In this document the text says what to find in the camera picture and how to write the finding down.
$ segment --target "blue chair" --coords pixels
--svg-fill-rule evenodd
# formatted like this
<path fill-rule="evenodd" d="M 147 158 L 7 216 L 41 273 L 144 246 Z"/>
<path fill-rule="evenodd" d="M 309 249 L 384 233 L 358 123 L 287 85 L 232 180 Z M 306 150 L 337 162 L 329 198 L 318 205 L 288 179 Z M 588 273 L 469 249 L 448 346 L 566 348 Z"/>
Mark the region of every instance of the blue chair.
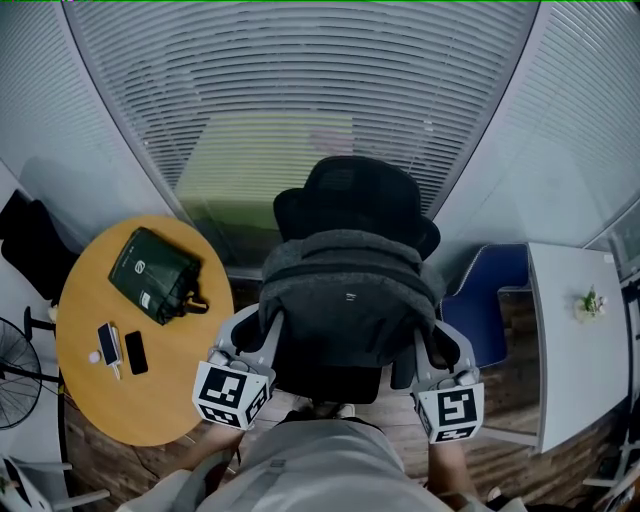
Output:
<path fill-rule="evenodd" d="M 528 282 L 529 254 L 525 244 L 485 245 L 471 262 L 458 290 L 442 299 L 442 321 L 471 341 L 479 368 L 507 357 L 498 291 L 522 288 Z"/>

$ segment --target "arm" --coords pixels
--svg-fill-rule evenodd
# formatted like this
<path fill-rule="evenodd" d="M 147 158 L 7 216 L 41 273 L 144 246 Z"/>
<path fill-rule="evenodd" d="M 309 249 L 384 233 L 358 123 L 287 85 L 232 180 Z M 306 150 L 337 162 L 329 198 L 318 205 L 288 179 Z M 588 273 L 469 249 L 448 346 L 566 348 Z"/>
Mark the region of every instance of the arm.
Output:
<path fill-rule="evenodd" d="M 429 445 L 429 482 L 427 489 L 438 496 L 454 510 L 460 510 L 467 504 L 466 493 L 478 496 L 467 468 L 462 443 L 439 443 Z"/>
<path fill-rule="evenodd" d="M 167 468 L 163 476 L 170 475 L 179 469 L 193 471 L 207 457 L 227 448 L 235 451 L 244 434 L 242 430 L 213 424 L 207 433 L 187 450 L 187 453 Z"/>

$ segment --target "white shirt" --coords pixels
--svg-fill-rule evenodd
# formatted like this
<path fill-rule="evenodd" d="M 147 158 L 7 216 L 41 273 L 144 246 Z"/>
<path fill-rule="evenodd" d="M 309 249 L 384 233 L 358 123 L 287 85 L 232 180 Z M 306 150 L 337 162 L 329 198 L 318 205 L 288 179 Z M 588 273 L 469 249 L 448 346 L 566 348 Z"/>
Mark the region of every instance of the white shirt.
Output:
<path fill-rule="evenodd" d="M 120 512 L 164 512 L 190 472 L 181 470 Z M 520 500 L 505 508 L 523 512 Z M 488 511 L 477 500 L 465 512 Z M 207 497 L 197 512 L 451 512 L 404 474 L 385 435 L 340 420 L 295 421 L 256 441 L 236 478 Z"/>

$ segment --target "person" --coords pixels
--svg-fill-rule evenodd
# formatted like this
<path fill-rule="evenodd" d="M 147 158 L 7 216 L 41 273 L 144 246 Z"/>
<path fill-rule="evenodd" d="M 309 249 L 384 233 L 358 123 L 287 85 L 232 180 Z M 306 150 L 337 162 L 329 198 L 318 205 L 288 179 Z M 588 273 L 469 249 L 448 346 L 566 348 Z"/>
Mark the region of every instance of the person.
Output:
<path fill-rule="evenodd" d="M 429 446 L 425 489 L 404 474 L 384 433 L 357 418 L 352 404 L 337 407 L 328 419 L 310 403 L 256 440 L 230 483 L 200 503 L 189 496 L 191 505 L 175 507 L 184 501 L 181 490 L 191 472 L 215 454 L 235 452 L 244 434 L 213 424 L 165 478 L 119 512 L 488 510 L 478 499 L 460 441 Z M 512 500 L 504 510 L 523 512 L 524 506 Z"/>

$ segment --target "wooden table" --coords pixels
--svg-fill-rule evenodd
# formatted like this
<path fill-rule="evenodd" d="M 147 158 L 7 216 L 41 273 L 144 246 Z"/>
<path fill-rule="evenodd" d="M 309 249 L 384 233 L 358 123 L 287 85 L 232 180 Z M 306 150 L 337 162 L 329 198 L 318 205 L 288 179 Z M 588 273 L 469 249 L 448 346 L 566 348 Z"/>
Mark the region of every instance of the wooden table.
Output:
<path fill-rule="evenodd" d="M 481 433 L 546 452 L 613 409 L 629 389 L 629 339 L 611 253 L 530 243 L 531 289 L 540 346 L 538 432 L 483 428 Z M 574 303 L 607 297 L 606 314 L 580 323 Z"/>
<path fill-rule="evenodd" d="M 144 226 L 202 261 L 200 294 L 204 315 L 187 314 L 161 326 L 129 302 L 107 276 L 131 233 Z M 169 217 L 129 219 L 102 233 L 82 253 L 65 283 L 58 311 L 56 344 L 66 385 L 82 413 L 122 443 L 155 446 L 193 429 L 201 418 L 191 402 L 199 361 L 206 361 L 218 328 L 233 314 L 231 288 L 220 259 L 191 226 Z M 111 322 L 120 333 L 122 380 L 102 361 L 97 329 Z M 132 375 L 124 336 L 142 333 L 149 371 Z"/>

